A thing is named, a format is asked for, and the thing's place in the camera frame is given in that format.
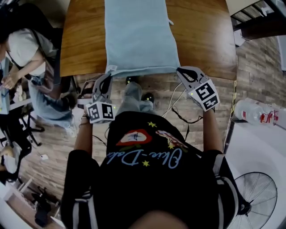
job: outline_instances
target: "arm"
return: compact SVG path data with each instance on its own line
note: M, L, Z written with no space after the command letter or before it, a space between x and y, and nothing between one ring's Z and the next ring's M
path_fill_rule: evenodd
M204 151L218 150L223 152L223 142L215 119L215 112L210 109L203 114Z
M12 89L19 79L23 78L25 75L29 74L33 70L40 67L44 62L45 62L45 59L38 49L35 55L30 60L30 62L28 62L28 64L24 68L22 68L20 71L16 71L15 68L13 69L12 67L9 75L2 79L2 83L4 84L4 87L7 89Z
M93 154L93 125L89 123L85 113L81 119L80 131L74 149L84 150L90 156Z

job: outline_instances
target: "electric fan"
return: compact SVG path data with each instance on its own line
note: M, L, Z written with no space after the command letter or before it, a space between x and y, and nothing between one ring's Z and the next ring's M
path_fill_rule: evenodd
M236 179L245 203L228 229L260 229L271 217L277 201L273 179L259 172L247 173Z

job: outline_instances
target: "light blue pants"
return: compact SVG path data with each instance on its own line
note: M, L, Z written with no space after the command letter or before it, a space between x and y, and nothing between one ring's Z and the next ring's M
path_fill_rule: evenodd
M32 82L29 81L29 92L32 100L32 105L36 115L47 121L49 124L59 125L67 128L72 122L72 111L68 104L64 104L62 99L52 99L44 95Z
M122 98L122 104L118 109L117 115L124 111L145 112L155 115L153 103L148 100L142 101L141 97L142 89L139 84L136 84L135 82L127 84Z

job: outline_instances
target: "hand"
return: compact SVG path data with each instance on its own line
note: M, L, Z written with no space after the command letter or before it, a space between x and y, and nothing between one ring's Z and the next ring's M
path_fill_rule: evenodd
M17 72L11 73L8 76L4 77L1 83L3 84L3 87L7 89L12 89L16 85L19 79L20 78Z

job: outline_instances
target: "white marker cube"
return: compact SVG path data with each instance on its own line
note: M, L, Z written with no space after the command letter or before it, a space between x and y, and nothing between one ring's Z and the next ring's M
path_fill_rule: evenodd
M218 92L211 80L196 86L193 90L188 91L188 94L204 111L220 103Z
M94 102L86 105L90 123L107 123L115 120L116 106L106 102Z

